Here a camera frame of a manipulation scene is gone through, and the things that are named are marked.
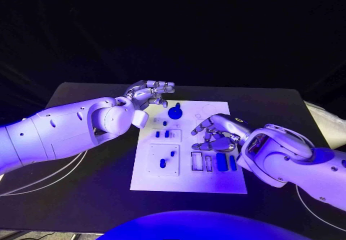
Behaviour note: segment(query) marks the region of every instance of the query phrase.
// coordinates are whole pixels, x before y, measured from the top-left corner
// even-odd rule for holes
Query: blue rectangular block
[[[234,156],[229,156],[229,166],[231,171],[236,171],[236,160],[234,160]]]
[[[220,172],[224,172],[229,170],[227,159],[226,159],[224,153],[216,153],[216,165],[217,165],[217,170]]]

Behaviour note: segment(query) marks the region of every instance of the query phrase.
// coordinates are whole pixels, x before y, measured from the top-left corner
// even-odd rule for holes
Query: small blue piece
[[[236,171],[236,160],[234,160],[234,156],[229,156],[229,166],[231,171]]]
[[[182,111],[180,109],[180,103],[174,105],[167,111],[167,115],[171,119],[178,119],[182,116]]]
[[[164,160],[164,159],[159,160],[159,168],[161,168],[161,169],[165,168],[165,160]]]
[[[217,170],[220,172],[224,172],[229,170],[227,159],[226,159],[224,153],[216,153],[216,164],[217,164]]]

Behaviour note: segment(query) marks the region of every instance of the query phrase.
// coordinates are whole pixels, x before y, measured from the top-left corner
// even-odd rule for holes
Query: black curtain
[[[346,118],[342,1],[0,2],[0,124],[61,82],[296,89]]]

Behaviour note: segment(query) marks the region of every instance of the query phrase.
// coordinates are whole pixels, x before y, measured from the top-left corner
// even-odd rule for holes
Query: black tabletop
[[[118,97],[128,85],[63,83],[47,108],[99,97]],[[227,102],[229,112],[246,119],[255,128],[272,123],[301,133],[317,147],[327,142],[301,100],[291,89],[177,86],[167,100]],[[129,191],[139,130],[126,133],[86,152],[70,175],[31,193],[0,197],[0,228],[60,232],[103,233],[126,221],[152,213],[200,210],[227,213],[273,224],[312,239],[344,239],[346,233],[322,223],[304,208],[295,186],[266,185],[243,170],[247,194]],[[34,163],[7,173],[0,192],[31,183],[71,158]],[[71,169],[66,168],[25,190],[44,186]],[[340,227],[346,214],[315,201],[302,191],[311,209]]]

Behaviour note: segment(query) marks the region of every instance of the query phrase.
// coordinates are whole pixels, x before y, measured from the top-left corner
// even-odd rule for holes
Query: cable
[[[79,160],[77,164],[73,166],[71,170],[70,170],[70,171],[64,174],[64,176],[60,177],[56,181],[53,181],[53,182],[51,182],[50,184],[47,184],[45,186],[43,186],[43,187],[40,187],[40,188],[35,188],[34,190],[22,191],[22,192],[18,192],[18,193],[5,194],[5,196],[12,196],[12,195],[20,195],[20,194],[31,193],[31,192],[34,192],[34,191],[37,191],[37,190],[48,187],[48,186],[53,185],[54,183],[57,183],[57,182],[71,173],[71,171],[76,169],[79,163],[82,162],[82,160],[83,160],[83,158],[84,158],[86,152],[87,152],[87,151],[84,151],[84,153],[83,153],[83,155],[82,155],[82,157],[80,157],[80,160]]]
[[[40,238],[32,238],[32,237],[25,237],[25,238],[21,238],[21,239],[18,239],[18,240],[40,240],[41,238],[44,238],[45,236],[48,236],[48,235],[53,235],[54,234],[54,232],[53,233],[48,233],[48,234],[45,234],[44,236],[41,236]]]
[[[1,193],[1,194],[0,194],[0,197],[2,197],[2,196],[5,196],[5,195],[11,194],[12,192],[15,192],[15,191],[18,191],[18,190],[30,187],[31,185],[40,183],[43,180],[45,180],[45,179],[50,178],[53,175],[56,175],[56,174],[74,162],[74,160],[77,159],[77,157],[80,156],[80,154],[82,154],[82,152],[76,155],[76,157],[74,157],[73,160],[69,162],[69,164],[67,164],[63,168],[60,168],[54,173],[51,173],[50,175],[47,175],[45,177],[43,177],[40,180],[34,181],[32,183],[24,185],[22,187],[20,187],[20,188],[17,188],[17,189],[14,189],[14,190],[11,190],[11,191],[7,191],[7,192]]]
[[[301,198],[301,195],[299,195],[299,190],[298,190],[298,186],[296,186],[296,185],[295,185],[295,189],[296,189],[298,199],[299,199],[299,201],[301,201],[305,209],[308,210],[308,212],[309,212],[327,225],[329,225],[331,227],[334,227],[334,228],[337,228],[338,230],[341,230],[341,231],[346,232],[346,230],[344,230],[342,228],[340,228],[340,227],[337,227],[335,225],[332,225],[331,223],[328,223],[325,220],[322,220],[322,219],[314,214],[314,212],[309,210],[308,206],[305,205],[305,203],[304,203],[304,201],[302,201],[302,198]]]

